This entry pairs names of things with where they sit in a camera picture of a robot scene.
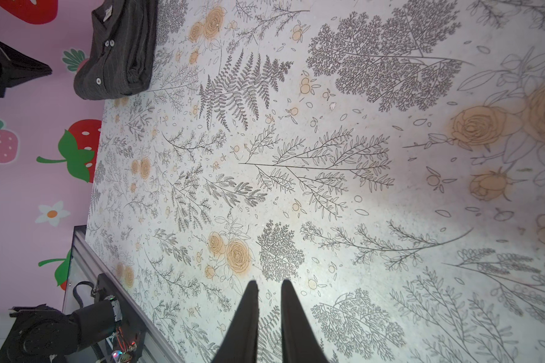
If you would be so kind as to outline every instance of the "pink wall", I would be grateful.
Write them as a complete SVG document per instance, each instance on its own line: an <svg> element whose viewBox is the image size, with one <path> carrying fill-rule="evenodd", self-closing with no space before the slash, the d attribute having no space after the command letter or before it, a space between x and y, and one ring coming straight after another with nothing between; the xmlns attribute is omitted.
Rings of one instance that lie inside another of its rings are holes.
<svg viewBox="0 0 545 363"><path fill-rule="evenodd" d="M6 91L0 120L19 138L18 157L0 164L0 309L46 303L60 309L64 291L56 285L73 226L86 224L92 184L73 178L66 164L40 164L37 156L62 159L57 150L64 130L82 119L101 120L102 101L82 100L73 91L74 73L62 62L63 51L91 48L91 11L101 0L59 0L58 15L45 25L30 25L0 7L0 41L48 64L53 74ZM64 202L70 215L57 227L35 223L40 204Z"/></svg>

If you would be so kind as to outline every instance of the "floral tablecloth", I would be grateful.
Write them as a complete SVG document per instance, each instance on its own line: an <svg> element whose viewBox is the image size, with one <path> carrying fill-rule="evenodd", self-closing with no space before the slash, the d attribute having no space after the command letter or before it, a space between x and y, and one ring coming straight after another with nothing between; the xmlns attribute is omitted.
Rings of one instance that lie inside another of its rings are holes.
<svg viewBox="0 0 545 363"><path fill-rule="evenodd" d="M545 0L162 0L87 242L187 362L283 279L331 362L545 362Z"/></svg>

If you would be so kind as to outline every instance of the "clothing label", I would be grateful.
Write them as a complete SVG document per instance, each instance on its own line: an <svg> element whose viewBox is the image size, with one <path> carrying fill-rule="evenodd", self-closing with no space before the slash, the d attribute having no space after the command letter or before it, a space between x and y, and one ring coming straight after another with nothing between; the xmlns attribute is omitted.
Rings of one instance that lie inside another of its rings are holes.
<svg viewBox="0 0 545 363"><path fill-rule="evenodd" d="M105 18L103 18L103 22L111 17L111 12L113 12L113 5L109 6L109 9L105 10Z"/></svg>

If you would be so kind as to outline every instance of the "folded shirt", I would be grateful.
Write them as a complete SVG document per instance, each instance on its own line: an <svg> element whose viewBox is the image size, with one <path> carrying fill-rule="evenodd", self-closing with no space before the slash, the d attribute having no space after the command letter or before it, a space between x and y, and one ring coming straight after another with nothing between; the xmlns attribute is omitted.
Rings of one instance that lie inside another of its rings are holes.
<svg viewBox="0 0 545 363"><path fill-rule="evenodd" d="M105 0L92 12L91 58L75 75L83 99L114 99L149 87L157 0Z"/></svg>

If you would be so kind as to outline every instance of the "white flower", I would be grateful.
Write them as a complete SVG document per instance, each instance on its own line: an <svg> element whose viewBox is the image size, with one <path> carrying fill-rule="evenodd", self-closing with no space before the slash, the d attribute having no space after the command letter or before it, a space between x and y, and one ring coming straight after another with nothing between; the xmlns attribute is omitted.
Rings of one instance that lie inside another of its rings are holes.
<svg viewBox="0 0 545 363"><path fill-rule="evenodd" d="M63 209L63 201L57 202L54 206L49 207L45 205L38 206L38 210L41 211L42 215L40 215L35 223L43 223L48 221L51 226L57 227L58 222L61 218L64 218L71 214L68 210Z"/></svg>

